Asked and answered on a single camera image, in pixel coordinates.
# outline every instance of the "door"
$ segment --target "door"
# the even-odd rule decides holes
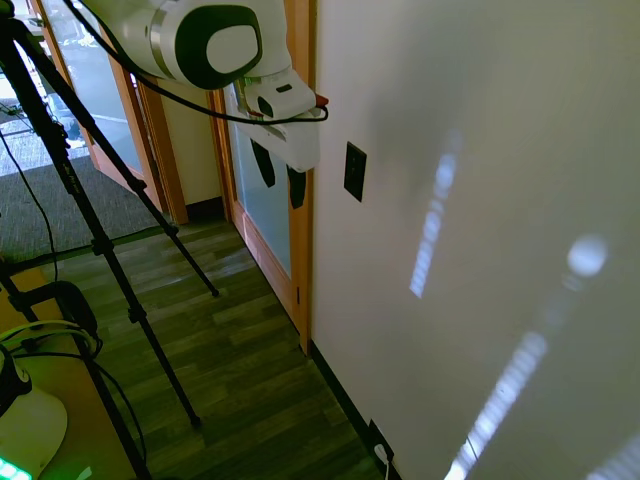
[[[80,2],[75,5],[101,31],[95,17]],[[58,71],[73,86],[129,170],[146,182],[147,195],[160,209],[159,185],[151,170],[151,146],[130,74],[96,43],[62,0],[32,0],[32,6],[43,20],[45,41]],[[71,115],[62,102],[54,103],[52,110],[56,116]],[[128,189],[102,148],[85,129],[80,128],[80,132],[96,169]]]
[[[293,66],[312,88],[315,80],[316,0],[285,0],[288,45]],[[213,92],[211,106],[236,114],[232,89]],[[304,205],[293,210],[285,163],[271,155],[276,184],[267,188],[258,170],[251,140],[233,122],[213,120],[227,218],[249,250],[310,347],[313,171],[307,172]]]

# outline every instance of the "frosted glass panel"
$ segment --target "frosted glass panel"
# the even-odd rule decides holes
[[[53,33],[69,69],[76,94],[124,162],[142,171],[109,58],[62,0],[43,0]],[[99,30],[97,20],[75,3]]]
[[[230,90],[226,89],[227,111],[230,114],[236,114],[230,95]],[[287,274],[291,276],[287,167],[280,158],[271,155],[276,172],[276,184],[267,188],[253,154],[251,139],[233,122],[229,122],[229,136],[238,201],[251,217]]]

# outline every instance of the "black wire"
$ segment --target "black wire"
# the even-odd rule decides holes
[[[33,130],[33,126],[30,123],[27,123],[27,121],[20,116],[21,113],[24,113],[24,111],[22,110],[22,108],[19,107],[9,107],[6,104],[0,102],[0,112],[4,113],[5,115],[8,115],[10,117],[16,117],[18,120],[20,120],[22,123],[24,123],[27,127],[29,127],[29,130],[31,130],[32,132]]]
[[[73,331],[76,331],[76,332],[81,332],[82,328],[80,328],[80,327],[77,327],[77,328],[76,327],[67,327],[67,330],[73,330]],[[20,330],[19,332],[14,332],[11,335],[9,335],[8,337],[3,338],[2,342],[6,342],[7,340],[10,340],[10,339],[14,338],[16,335],[19,335],[19,334],[24,333],[26,331],[29,331],[29,329],[24,329],[24,330]],[[9,350],[9,353],[14,354],[15,352],[19,352],[20,350],[25,348],[25,343],[24,343],[25,341],[28,341],[28,340],[38,340],[38,341],[40,341],[40,340],[44,340],[45,338],[49,338],[51,336],[52,335],[43,335],[42,337],[37,337],[37,338],[25,338],[21,345],[19,345],[18,347],[15,347],[12,350]],[[91,359],[95,360],[96,358],[98,358],[98,355],[100,355],[100,352],[102,351],[102,347],[104,347],[104,341],[99,337],[95,337],[93,339],[96,342],[96,349],[93,352],[93,354],[91,355]],[[84,342],[87,345],[87,348],[91,349],[91,346],[88,344],[86,339],[84,339]]]
[[[34,358],[34,357],[63,357],[63,358],[74,358],[76,360],[84,360],[84,358],[82,358],[82,356],[80,355],[75,355],[73,353],[60,353],[60,352],[34,352],[34,353],[24,353],[24,354],[13,356],[13,358]],[[147,446],[144,442],[144,435],[142,434],[142,428],[140,427],[140,423],[138,422],[138,417],[136,417],[136,413],[133,410],[133,406],[129,402],[129,399],[125,395],[124,390],[122,389],[118,381],[109,372],[107,372],[102,366],[100,366],[95,360],[92,359],[92,362],[96,366],[96,368],[100,370],[100,373],[105,377],[107,377],[107,379],[113,384],[113,386],[116,387],[116,390],[118,390],[118,394],[120,395],[120,397],[122,397],[122,400],[127,406],[127,409],[129,410],[129,414],[131,415],[131,418],[133,419],[133,423],[135,424],[136,430],[138,431],[138,435],[140,436],[142,458],[144,462],[147,463]]]
[[[471,439],[467,437],[467,442],[469,442],[469,446],[471,447],[471,451],[473,452],[473,456],[476,457],[476,462],[478,461],[478,455],[476,454],[476,449],[473,448],[473,443],[471,443]]]
[[[51,230],[51,223],[49,223],[49,217],[47,217],[47,214],[45,213],[44,208],[42,208],[42,205],[40,205],[40,202],[38,201],[38,197],[36,197],[36,194],[33,193],[33,190],[31,189],[31,185],[29,185],[29,181],[27,180],[27,177],[25,177],[24,172],[22,171],[22,168],[20,168],[20,164],[17,162],[17,160],[13,156],[13,153],[11,153],[9,144],[7,143],[7,140],[4,138],[2,131],[0,131],[0,139],[2,139],[2,143],[4,144],[4,148],[7,149],[9,158],[11,159],[15,167],[18,169],[18,173],[20,173],[20,178],[22,178],[22,182],[24,183],[25,187],[27,187],[27,190],[29,191],[29,195],[31,195],[31,198],[36,204],[36,207],[38,207],[38,210],[40,210],[40,213],[42,214],[44,223],[47,225],[47,233],[49,234],[49,245],[51,246],[51,255],[53,256],[53,268],[55,271],[55,281],[57,282],[58,281],[58,254],[56,253],[56,247],[53,241],[53,231]]]
[[[80,11],[73,5],[72,0],[62,0],[62,1],[67,6],[67,8],[69,8],[69,10],[73,14],[73,16],[76,17],[76,19],[84,26],[84,28],[86,28],[86,30],[93,36],[93,38],[96,40],[96,42],[98,42],[98,45],[100,45],[125,70],[127,70],[129,73],[132,73],[140,81],[140,83],[146,85],[148,88],[150,88],[154,92],[157,92],[160,95],[163,95],[163,96],[165,96],[167,98],[170,98],[174,102],[180,103],[181,105],[184,105],[185,107],[189,107],[189,108],[191,108],[193,110],[196,110],[197,112],[204,113],[205,115],[209,115],[209,116],[214,117],[214,118],[219,118],[221,120],[228,120],[228,121],[237,122],[237,123],[246,123],[248,125],[263,125],[263,126],[267,126],[267,125],[282,125],[282,124],[285,124],[285,123],[318,123],[318,122],[324,122],[329,118],[329,110],[327,109],[327,107],[323,106],[323,107],[319,107],[320,110],[322,110],[324,112],[324,117],[321,117],[321,118],[298,118],[298,117],[292,117],[292,118],[286,118],[286,119],[283,119],[283,120],[264,120],[264,121],[263,120],[250,120],[250,119],[247,119],[247,118],[234,117],[233,115],[227,115],[226,113],[216,112],[216,111],[210,110],[208,108],[201,107],[200,105],[192,103],[192,102],[190,102],[188,100],[185,100],[184,98],[182,98],[182,97],[180,97],[178,95],[175,95],[175,94],[171,93],[168,90],[165,90],[164,88],[156,85],[155,83],[150,81],[148,78],[146,78],[140,72],[140,70],[139,70],[137,65],[135,65],[133,62],[131,62],[126,56],[125,57],[120,56],[113,48],[111,48],[111,46],[107,42],[105,42],[105,40],[102,38],[102,36],[91,26],[91,24],[88,22],[88,20],[86,18],[84,18],[84,16],[80,13]],[[84,7],[93,14],[93,12],[91,11],[91,9],[89,7],[87,7],[86,5],[84,5]]]

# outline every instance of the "wooden floor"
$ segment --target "wooden floor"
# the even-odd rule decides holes
[[[183,228],[181,238],[219,288],[218,299],[164,235],[116,252],[203,418],[199,431],[142,330],[129,322],[104,259],[84,255],[60,264],[61,279],[83,290],[98,317],[105,340],[98,361],[133,403],[154,478],[378,480],[235,228],[209,222]]]

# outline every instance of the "black baseboard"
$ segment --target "black baseboard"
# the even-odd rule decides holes
[[[187,205],[187,215],[189,216],[190,222],[224,218],[224,203],[222,197],[211,198],[203,202]]]
[[[384,477],[386,473],[386,467],[382,464],[382,462],[378,459],[378,457],[373,451],[376,441],[372,435],[371,429],[369,428],[369,426],[367,425],[367,422],[365,421],[365,419],[362,417],[362,415],[356,408],[351,398],[349,398],[349,395],[340,384],[340,381],[333,373],[333,370],[331,370],[331,367],[322,356],[322,353],[320,353],[318,346],[313,341],[311,342],[311,358],[315,362],[316,366],[318,367],[318,370],[320,370],[320,373],[324,377],[324,380],[327,382],[327,384],[329,385],[329,388],[331,389],[336,399],[338,400],[338,403],[340,404],[340,406],[342,407],[342,410],[344,411],[345,415],[349,419],[349,422],[351,422],[351,425],[353,425],[353,428],[355,429],[356,433],[360,437],[360,440],[362,440],[362,443],[367,449],[367,452],[375,460],[375,464],[378,467],[378,470],[380,470],[380,473]],[[389,472],[389,479],[401,480],[400,475],[398,474],[396,469],[393,468],[393,465],[391,466],[391,470]]]

